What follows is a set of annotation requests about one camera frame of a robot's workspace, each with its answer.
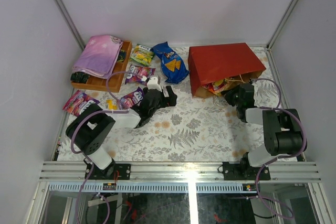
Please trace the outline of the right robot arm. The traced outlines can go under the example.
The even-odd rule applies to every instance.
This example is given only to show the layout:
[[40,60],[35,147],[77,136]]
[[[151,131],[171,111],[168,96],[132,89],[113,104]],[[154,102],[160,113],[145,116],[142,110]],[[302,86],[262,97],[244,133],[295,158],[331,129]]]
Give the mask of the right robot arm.
[[258,167],[278,159],[297,157],[307,148],[307,137],[297,110],[257,107],[254,93],[251,83],[222,92],[226,102],[236,108],[242,122],[262,126],[264,143],[240,159],[239,172],[245,179],[257,175]]

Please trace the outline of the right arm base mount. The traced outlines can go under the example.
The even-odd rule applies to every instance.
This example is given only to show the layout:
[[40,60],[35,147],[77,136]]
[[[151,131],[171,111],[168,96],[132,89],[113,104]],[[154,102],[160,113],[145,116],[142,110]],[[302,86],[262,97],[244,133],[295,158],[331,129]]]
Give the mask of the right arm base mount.
[[228,181],[256,180],[260,167],[251,167],[241,163],[222,162],[217,172],[223,174]]

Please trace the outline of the orange Fox's candy bag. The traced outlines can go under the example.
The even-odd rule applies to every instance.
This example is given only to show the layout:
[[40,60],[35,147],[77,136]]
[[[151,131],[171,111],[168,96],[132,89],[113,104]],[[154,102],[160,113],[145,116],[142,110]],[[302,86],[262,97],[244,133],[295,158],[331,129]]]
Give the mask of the orange Fox's candy bag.
[[203,85],[207,91],[214,95],[220,95],[223,91],[230,90],[235,87],[237,80],[234,79],[222,79],[212,83]]

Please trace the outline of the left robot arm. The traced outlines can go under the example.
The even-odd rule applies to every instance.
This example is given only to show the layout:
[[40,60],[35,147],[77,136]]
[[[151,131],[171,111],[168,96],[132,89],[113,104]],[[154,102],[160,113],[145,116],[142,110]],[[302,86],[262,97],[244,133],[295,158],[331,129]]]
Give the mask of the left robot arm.
[[162,91],[146,88],[144,98],[139,104],[122,111],[103,110],[97,104],[89,105],[67,127],[66,136],[71,145],[77,146],[89,160],[103,179],[117,177],[120,171],[114,159],[102,147],[102,144],[113,129],[137,129],[146,125],[155,112],[162,108],[176,106],[177,95],[171,86]]

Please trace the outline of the green Fox's candy bag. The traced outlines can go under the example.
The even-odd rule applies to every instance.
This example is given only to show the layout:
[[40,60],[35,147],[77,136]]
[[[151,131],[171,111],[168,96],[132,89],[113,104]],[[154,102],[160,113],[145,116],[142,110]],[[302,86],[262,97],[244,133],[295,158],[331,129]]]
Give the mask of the green Fox's candy bag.
[[148,67],[154,58],[154,52],[151,50],[151,47],[137,44],[130,58],[131,60]]

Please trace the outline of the blue tortilla chips bag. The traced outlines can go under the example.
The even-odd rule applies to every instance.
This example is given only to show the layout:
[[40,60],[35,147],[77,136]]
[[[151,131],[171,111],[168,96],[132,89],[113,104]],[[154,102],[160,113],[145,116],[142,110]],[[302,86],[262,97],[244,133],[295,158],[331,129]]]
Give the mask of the blue tortilla chips bag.
[[166,76],[166,83],[179,84],[189,74],[183,59],[168,45],[163,42],[151,48],[151,51],[159,58],[161,69]]

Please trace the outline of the small yellow snack packet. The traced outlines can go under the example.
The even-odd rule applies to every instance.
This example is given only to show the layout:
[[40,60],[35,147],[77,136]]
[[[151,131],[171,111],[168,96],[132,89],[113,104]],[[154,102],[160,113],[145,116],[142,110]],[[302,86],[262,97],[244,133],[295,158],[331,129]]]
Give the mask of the small yellow snack packet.
[[113,99],[107,99],[106,100],[106,109],[108,110],[118,110],[119,106],[116,100]]

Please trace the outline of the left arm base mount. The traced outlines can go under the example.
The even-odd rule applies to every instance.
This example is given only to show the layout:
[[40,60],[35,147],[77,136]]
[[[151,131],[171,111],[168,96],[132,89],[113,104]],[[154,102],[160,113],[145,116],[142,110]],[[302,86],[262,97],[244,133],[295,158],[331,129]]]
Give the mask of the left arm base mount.
[[101,170],[96,165],[87,163],[85,178],[90,180],[129,180],[131,164],[112,163],[106,169]]

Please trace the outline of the purple Fox's candy bag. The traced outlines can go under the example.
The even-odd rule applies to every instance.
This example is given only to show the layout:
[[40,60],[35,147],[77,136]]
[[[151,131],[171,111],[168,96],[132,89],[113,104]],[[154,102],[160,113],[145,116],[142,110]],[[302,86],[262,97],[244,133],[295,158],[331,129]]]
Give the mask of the purple Fox's candy bag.
[[79,116],[88,106],[99,103],[97,99],[77,90],[66,102],[62,110],[74,116]]

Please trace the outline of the red paper bag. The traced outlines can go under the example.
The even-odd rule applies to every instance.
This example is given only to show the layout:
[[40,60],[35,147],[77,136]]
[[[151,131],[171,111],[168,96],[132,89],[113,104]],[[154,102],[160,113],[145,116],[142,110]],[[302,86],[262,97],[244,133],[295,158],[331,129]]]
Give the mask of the red paper bag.
[[199,98],[214,95],[205,89],[206,84],[239,77],[247,82],[266,70],[246,43],[190,47],[188,68],[191,94]]

